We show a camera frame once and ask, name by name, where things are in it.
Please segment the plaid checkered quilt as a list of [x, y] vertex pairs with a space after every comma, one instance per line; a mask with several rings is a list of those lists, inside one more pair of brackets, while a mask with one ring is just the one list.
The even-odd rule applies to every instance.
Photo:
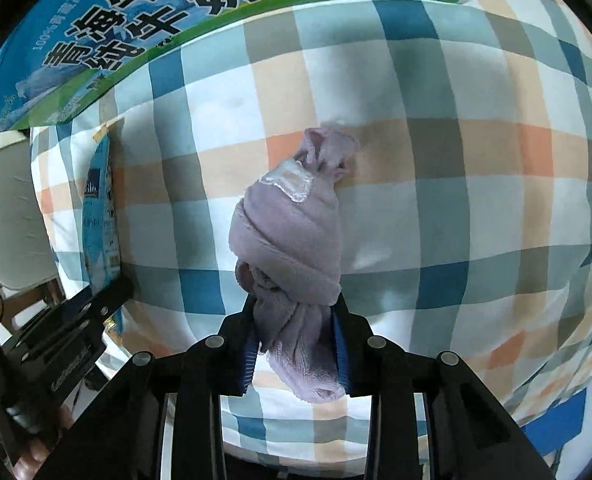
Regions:
[[232, 214], [305, 128], [360, 144], [337, 194], [343, 293], [375, 333], [463, 356], [519, 421], [592, 379], [592, 36], [563, 0], [356, 0], [275, 12], [147, 64], [31, 173], [67, 296], [112, 142], [124, 344], [182, 352], [241, 309]]

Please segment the grey plastic chair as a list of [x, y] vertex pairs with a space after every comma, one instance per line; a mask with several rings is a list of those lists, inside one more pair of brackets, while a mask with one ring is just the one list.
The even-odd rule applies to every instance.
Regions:
[[0, 148], [0, 285], [23, 290], [57, 278], [31, 179], [26, 140]]

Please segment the blue stick snack packet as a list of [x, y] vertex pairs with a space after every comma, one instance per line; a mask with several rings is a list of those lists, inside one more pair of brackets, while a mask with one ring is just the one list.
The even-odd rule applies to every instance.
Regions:
[[82, 206], [83, 258], [94, 294], [120, 274], [120, 250], [113, 193], [110, 136], [101, 130], [84, 186]]

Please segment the purple sock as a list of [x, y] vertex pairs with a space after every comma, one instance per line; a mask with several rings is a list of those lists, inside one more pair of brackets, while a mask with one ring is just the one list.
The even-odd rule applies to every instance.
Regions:
[[230, 224], [236, 279], [256, 299], [259, 351], [312, 404], [345, 393], [332, 334], [343, 253], [335, 185], [358, 148], [334, 129], [305, 130], [294, 155], [246, 188]]

